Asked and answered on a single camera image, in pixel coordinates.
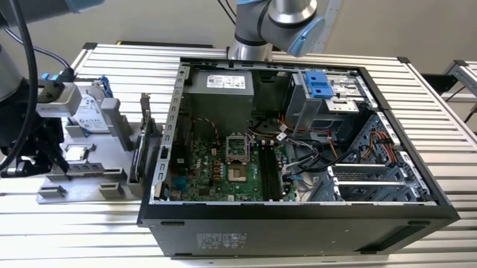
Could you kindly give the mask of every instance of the metal chassis frame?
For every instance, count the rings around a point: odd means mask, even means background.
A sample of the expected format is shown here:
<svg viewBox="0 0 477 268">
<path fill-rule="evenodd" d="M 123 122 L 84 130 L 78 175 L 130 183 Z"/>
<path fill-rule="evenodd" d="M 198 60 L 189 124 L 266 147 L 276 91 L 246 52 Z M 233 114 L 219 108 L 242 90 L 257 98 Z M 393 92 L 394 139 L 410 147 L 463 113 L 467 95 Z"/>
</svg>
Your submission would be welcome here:
<svg viewBox="0 0 477 268">
<path fill-rule="evenodd" d="M 171 137 L 174 136 L 175 130 L 175 117 L 177 111 L 179 110 L 179 100 L 181 92 L 183 90 L 185 81 L 189 78 L 190 66 L 205 66 L 207 69 L 218 69 L 223 67 L 234 69 L 268 69 L 268 66 L 274 68 L 277 71 L 292 71 L 301 69 L 326 68 L 324 65 L 310 65 L 310 64 L 280 64 L 280 63 L 251 63 L 231 60 L 217 60 L 217 59 L 182 59 L 182 65 L 179 66 L 179 73 L 175 83 L 175 93 L 173 97 L 173 105 L 170 109 L 169 119 L 166 121 L 163 144 L 161 145 L 161 151 L 166 153 L 159 153 L 159 155 L 167 154 L 167 159 L 159 159 L 157 172 L 151 181 L 150 189 L 151 195 L 145 193 L 143 202 L 141 206 L 138 224 L 143 227 L 150 227 L 153 234 L 157 235 L 157 239 L 161 239 L 161 233 L 165 232 L 163 227 L 159 229 L 155 226 L 183 226 L 194 225 L 194 221 L 201 219 L 209 221 L 210 223 L 218 224 L 221 221 L 227 219 L 242 219 L 254 220 L 262 219 L 269 220 L 273 224 L 273 220 L 281 219 L 334 219 L 338 222 L 345 221 L 350 217 L 353 219 L 408 219 L 412 222 L 429 222 L 429 225 L 423 227 L 423 229 L 401 238 L 392 244 L 392 246 L 385 249 L 373 246 L 361 248 L 357 253 L 390 253 L 402 246 L 408 245 L 410 242 L 423 238 L 425 235 L 433 233 L 440 228 L 451 224 L 460 219 L 456 209 L 453 208 L 436 179 L 433 178 L 427 165 L 419 155 L 419 152 L 404 132 L 404 127 L 398 123 L 398 120 L 393 113 L 390 112 L 390 105 L 384 95 L 369 76 L 369 72 L 365 68 L 354 66 L 333 66 L 334 68 L 344 68 L 350 70 L 357 70 L 365 78 L 368 87 L 370 88 L 374 99 L 380 104 L 380 111 L 388 118 L 389 124 L 396 130 L 396 135 L 401 140 L 401 146 L 409 153 L 409 157 L 416 163 L 416 168 L 419 169 L 423 177 L 429 185 L 431 191 L 433 193 L 433 198 L 436 200 L 437 206 L 428 205 L 368 205 L 368 206 L 350 206 L 350 205 L 282 205 L 274 202 L 262 202 L 265 205 L 231 205 L 227 203 L 218 204 L 218 202 L 209 203 L 206 205 L 193 205 L 187 202 L 162 202 L 154 199 L 154 191 L 157 185 L 166 179 L 169 158 L 171 152 Z M 186 252 L 174 252 L 175 256 L 190 256 Z"/>
</svg>

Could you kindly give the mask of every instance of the black cable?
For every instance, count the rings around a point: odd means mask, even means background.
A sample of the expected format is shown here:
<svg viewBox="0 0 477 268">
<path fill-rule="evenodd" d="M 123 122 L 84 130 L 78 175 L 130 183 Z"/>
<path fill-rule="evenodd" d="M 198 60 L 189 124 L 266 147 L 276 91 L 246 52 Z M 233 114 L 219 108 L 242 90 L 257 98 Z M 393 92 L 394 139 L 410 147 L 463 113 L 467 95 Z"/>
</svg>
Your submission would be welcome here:
<svg viewBox="0 0 477 268">
<path fill-rule="evenodd" d="M 35 60 L 35 50 L 34 44 L 31 43 L 31 37 L 28 32 L 27 23 L 23 17 L 23 12 L 18 0 L 10 0 L 12 6 L 16 24 L 20 30 L 22 39 L 24 41 L 24 53 L 27 55 L 28 63 L 28 75 L 30 75 L 30 92 L 28 92 L 28 104 L 27 112 L 24 116 L 23 126 L 20 130 L 19 137 L 16 139 L 12 150 L 8 156 L 0 163 L 0 171 L 4 170 L 18 157 L 24 143 L 27 142 L 31 127 L 34 125 L 35 114 L 36 114 L 36 97 L 38 97 L 38 70 L 36 70 L 36 60 Z"/>
<path fill-rule="evenodd" d="M 255 130 L 260 128 L 260 126 L 262 125 L 262 123 L 265 122 L 265 120 L 266 120 L 265 117 L 262 117 L 262 118 L 260 119 L 260 121 L 258 121 L 257 124 L 254 125 L 254 129 L 255 129 Z"/>
<path fill-rule="evenodd" d="M 227 14 L 227 16 L 229 16 L 229 18 L 230 18 L 230 21 L 231 21 L 233 24 L 235 25 L 235 21 L 234 21 L 234 19 L 231 18 L 231 15 L 229 14 L 229 11 L 227 11 L 227 9 L 225 8 L 225 6 L 223 6 L 221 0 L 217 0 L 217 1 L 218 1 L 218 3 L 221 4 L 221 7 L 222 7 L 223 11 L 225 11 L 226 14 Z"/>
<path fill-rule="evenodd" d="M 18 35 L 12 32 L 11 29 L 7 29 L 6 32 L 8 33 L 8 35 L 15 39 L 15 41 L 18 41 L 22 45 L 23 45 L 23 40 L 20 37 L 18 37 Z M 60 56 L 58 56 L 55 53 L 50 52 L 48 50 L 40 48 L 40 47 L 36 47 L 34 46 L 34 50 L 39 53 L 42 53 L 43 55 L 47 55 L 50 57 L 52 57 L 55 60 L 58 60 L 63 66 L 66 68 L 71 68 L 68 62 L 64 60 L 64 58 L 62 58 Z"/>
<path fill-rule="evenodd" d="M 237 18 L 237 14 L 235 14 L 235 12 L 234 12 L 231 6 L 230 6 L 229 0 L 225 0 L 225 2 L 227 3 L 227 6 L 229 6 L 229 8 L 230 8 L 231 13 L 234 14 L 234 17 Z"/>
<path fill-rule="evenodd" d="M 447 102 L 457 95 L 459 92 L 463 91 L 463 89 L 465 89 L 465 87 L 461 87 L 461 88 L 455 92 L 455 94 L 451 95 L 451 97 L 447 99 Z"/>
<path fill-rule="evenodd" d="M 473 115 L 475 115 L 475 113 L 471 112 L 471 114 L 468 115 L 468 117 L 467 117 L 465 120 L 464 120 L 464 123 L 469 122 L 469 120 L 471 120 L 471 118 L 472 118 Z"/>
<path fill-rule="evenodd" d="M 318 172 L 324 172 L 329 166 L 342 162 L 345 160 L 345 158 L 350 155 L 350 154 L 356 154 L 357 158 L 361 159 L 361 152 L 357 149 L 349 149 L 337 159 L 334 159 L 330 163 L 328 163 L 325 166 L 314 168 L 314 169 L 304 169 L 301 172 L 298 172 L 297 174 L 293 175 L 298 175 L 302 174 L 304 172 L 310 172 L 310 173 L 318 173 Z"/>
</svg>

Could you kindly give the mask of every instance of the connector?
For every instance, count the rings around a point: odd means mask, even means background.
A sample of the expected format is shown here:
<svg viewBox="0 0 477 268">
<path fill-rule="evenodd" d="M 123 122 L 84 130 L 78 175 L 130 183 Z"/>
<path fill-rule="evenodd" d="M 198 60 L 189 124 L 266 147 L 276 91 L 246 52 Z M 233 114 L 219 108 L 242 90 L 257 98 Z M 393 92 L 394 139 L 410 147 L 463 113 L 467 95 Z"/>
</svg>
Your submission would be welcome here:
<svg viewBox="0 0 477 268">
<path fill-rule="evenodd" d="M 381 144 L 393 144 L 393 139 L 392 138 L 381 138 L 378 140 L 378 143 L 381 143 Z"/>
<path fill-rule="evenodd" d="M 75 70 L 72 68 L 66 68 L 62 74 L 58 74 L 51 78 L 51 80 L 59 83 L 72 83 L 75 82 L 75 79 L 76 79 Z"/>
</svg>

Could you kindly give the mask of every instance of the aluminum extrusion table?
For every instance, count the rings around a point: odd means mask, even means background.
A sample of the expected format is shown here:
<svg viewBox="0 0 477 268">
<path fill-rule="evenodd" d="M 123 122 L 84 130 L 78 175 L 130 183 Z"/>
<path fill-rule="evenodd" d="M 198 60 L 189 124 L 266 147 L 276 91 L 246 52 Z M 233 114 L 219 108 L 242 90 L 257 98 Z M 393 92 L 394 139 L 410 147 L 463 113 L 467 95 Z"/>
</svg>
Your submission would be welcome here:
<svg viewBox="0 0 477 268">
<path fill-rule="evenodd" d="M 181 57 L 222 59 L 226 52 L 225 49 L 90 44 L 74 68 L 79 78 L 107 75 L 114 95 L 122 101 L 122 114 L 130 122 L 142 117 L 141 93 L 151 93 L 153 116 L 165 122 Z M 297 59 L 282 52 L 274 53 L 274 61 L 366 67 L 463 220 L 389 256 L 171 260 L 163 256 L 150 230 L 137 227 L 141 201 L 38 205 L 35 192 L 42 179 L 3 179 L 0 193 L 7 195 L 0 196 L 0 243 L 8 247 L 0 251 L 0 260 L 20 259 L 4 262 L 20 267 L 91 264 L 475 267 L 477 137 L 413 65 L 405 58 L 312 54 Z"/>
</svg>

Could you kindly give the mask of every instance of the motherboard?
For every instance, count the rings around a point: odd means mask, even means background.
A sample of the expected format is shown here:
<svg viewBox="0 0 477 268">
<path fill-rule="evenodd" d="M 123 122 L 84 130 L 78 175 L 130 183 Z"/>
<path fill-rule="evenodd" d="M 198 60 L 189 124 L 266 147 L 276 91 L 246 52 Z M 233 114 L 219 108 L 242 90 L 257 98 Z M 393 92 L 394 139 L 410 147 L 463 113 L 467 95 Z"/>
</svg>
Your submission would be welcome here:
<svg viewBox="0 0 477 268">
<path fill-rule="evenodd" d="M 231 146 L 223 146 L 213 141 L 197 140 L 193 143 L 190 172 L 187 176 L 173 178 L 171 199 L 193 202 L 260 202 L 264 201 L 264 183 L 261 175 L 258 143 L 247 142 L 246 150 L 234 141 Z M 247 162 L 230 161 L 229 155 L 246 153 Z M 276 182 L 281 185 L 281 168 L 288 162 L 286 150 L 282 145 L 273 146 L 276 154 Z M 296 201 L 294 190 L 284 194 L 284 201 Z"/>
</svg>

